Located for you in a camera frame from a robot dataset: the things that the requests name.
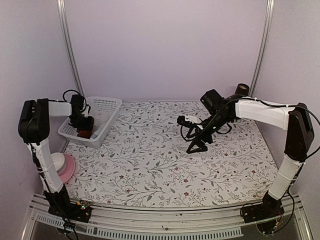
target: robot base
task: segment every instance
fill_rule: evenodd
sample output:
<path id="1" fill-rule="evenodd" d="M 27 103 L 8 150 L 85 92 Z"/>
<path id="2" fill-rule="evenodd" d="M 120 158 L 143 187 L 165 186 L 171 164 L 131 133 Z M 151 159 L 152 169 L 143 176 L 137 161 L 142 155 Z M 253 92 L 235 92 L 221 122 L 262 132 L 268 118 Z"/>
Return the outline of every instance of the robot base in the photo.
<path id="1" fill-rule="evenodd" d="M 245 206 L 240 210 L 241 216 L 243 216 L 245 223 L 256 222 L 264 219 L 273 218 L 279 215 L 283 215 L 285 210 L 279 202 L 279 204 L 272 209 L 272 212 L 269 212 L 264 203 L 257 205 Z"/>
<path id="2" fill-rule="evenodd" d="M 75 220 L 83 223 L 88 223 L 91 216 L 91 207 L 87 207 L 86 209 L 82 209 L 81 205 L 77 205 L 76 203 L 71 206 L 68 212 L 65 214 L 68 216 L 70 220 Z M 51 206 L 48 211 L 49 214 L 64 217 L 60 209 L 57 207 Z"/>

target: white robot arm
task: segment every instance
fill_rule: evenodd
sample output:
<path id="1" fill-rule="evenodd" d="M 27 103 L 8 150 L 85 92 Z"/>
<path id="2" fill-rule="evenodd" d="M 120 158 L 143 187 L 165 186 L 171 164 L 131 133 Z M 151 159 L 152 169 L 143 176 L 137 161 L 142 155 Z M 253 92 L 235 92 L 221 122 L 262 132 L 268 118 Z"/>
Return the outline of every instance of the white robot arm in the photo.
<path id="1" fill-rule="evenodd" d="M 242 83 L 238 85 L 235 94 L 228 98 L 221 97 L 214 89 L 207 91 L 200 100 L 211 114 L 210 117 L 204 121 L 190 116 L 179 116 L 177 119 L 181 129 L 189 128 L 186 137 L 181 130 L 182 137 L 191 142 L 186 151 L 189 154 L 207 151 L 206 143 L 213 142 L 212 134 L 236 119 L 251 119 L 287 131 L 282 164 L 273 184 L 264 195 L 262 204 L 241 209 L 246 223 L 284 213 L 281 198 L 300 173 L 314 139 L 314 130 L 305 104 L 280 105 L 265 102 L 247 97 L 248 92 L 249 87 Z"/>
<path id="2" fill-rule="evenodd" d="M 18 132 L 31 152 L 33 162 L 40 175 L 44 195 L 50 204 L 49 213 L 68 219 L 88 222 L 91 208 L 86 203 L 71 203 L 67 189 L 61 181 L 49 148 L 49 118 L 69 117 L 70 125 L 77 128 L 78 136 L 89 138 L 94 126 L 94 119 L 88 116 L 89 107 L 80 94 L 74 94 L 70 103 L 49 100 L 47 98 L 24 102 Z"/>

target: basket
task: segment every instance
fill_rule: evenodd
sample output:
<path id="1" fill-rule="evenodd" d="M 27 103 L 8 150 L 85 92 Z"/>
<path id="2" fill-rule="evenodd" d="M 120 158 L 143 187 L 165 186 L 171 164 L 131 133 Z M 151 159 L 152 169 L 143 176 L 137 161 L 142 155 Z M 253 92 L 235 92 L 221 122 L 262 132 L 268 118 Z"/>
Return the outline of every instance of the basket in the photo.
<path id="1" fill-rule="evenodd" d="M 97 149 L 102 145 L 110 128 L 115 124 L 122 100 L 111 97 L 90 96 L 86 98 L 86 101 L 87 104 L 91 106 L 89 115 L 94 117 L 92 132 L 94 132 L 97 127 L 103 127 L 99 135 L 94 139 L 78 137 L 77 129 L 69 125 L 69 118 L 59 127 L 58 134 L 66 137 L 72 143 Z"/>

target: leaf pattern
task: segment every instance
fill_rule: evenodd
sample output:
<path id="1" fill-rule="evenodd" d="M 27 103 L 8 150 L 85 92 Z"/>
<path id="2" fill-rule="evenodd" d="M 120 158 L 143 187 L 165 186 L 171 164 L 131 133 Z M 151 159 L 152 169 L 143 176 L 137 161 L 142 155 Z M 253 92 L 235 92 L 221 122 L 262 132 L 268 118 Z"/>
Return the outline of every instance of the leaf pattern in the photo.
<path id="1" fill-rule="evenodd" d="M 260 199 L 277 167 L 252 120 L 214 134 L 208 151 L 187 154 L 180 115 L 207 118 L 200 102 L 125 102 L 98 149 L 70 142 L 72 198 L 125 206 L 199 207 Z"/>

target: white wall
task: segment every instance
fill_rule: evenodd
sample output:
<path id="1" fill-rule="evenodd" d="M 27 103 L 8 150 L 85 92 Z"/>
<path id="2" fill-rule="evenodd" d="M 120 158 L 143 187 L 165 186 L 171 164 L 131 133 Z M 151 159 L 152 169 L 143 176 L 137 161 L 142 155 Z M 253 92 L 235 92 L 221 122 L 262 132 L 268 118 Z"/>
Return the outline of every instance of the white wall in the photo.
<path id="1" fill-rule="evenodd" d="M 87 96 L 197 100 L 250 84 L 267 1 L 68 0 Z"/>
<path id="2" fill-rule="evenodd" d="M 0 1 L 0 239 L 21 238 L 33 193 L 41 187 L 27 146 L 18 135 L 25 100 L 61 99 L 74 88 L 56 1 Z M 63 119 L 51 123 L 50 148 Z"/>
<path id="3" fill-rule="evenodd" d="M 256 96 L 276 103 L 305 103 L 320 117 L 320 1 L 275 1 L 272 27 Z M 314 150 L 320 144 L 319 126 L 313 121 Z M 286 134 L 261 125 L 278 164 Z M 320 239 L 320 154 L 311 157 L 296 183 L 315 240 Z"/>

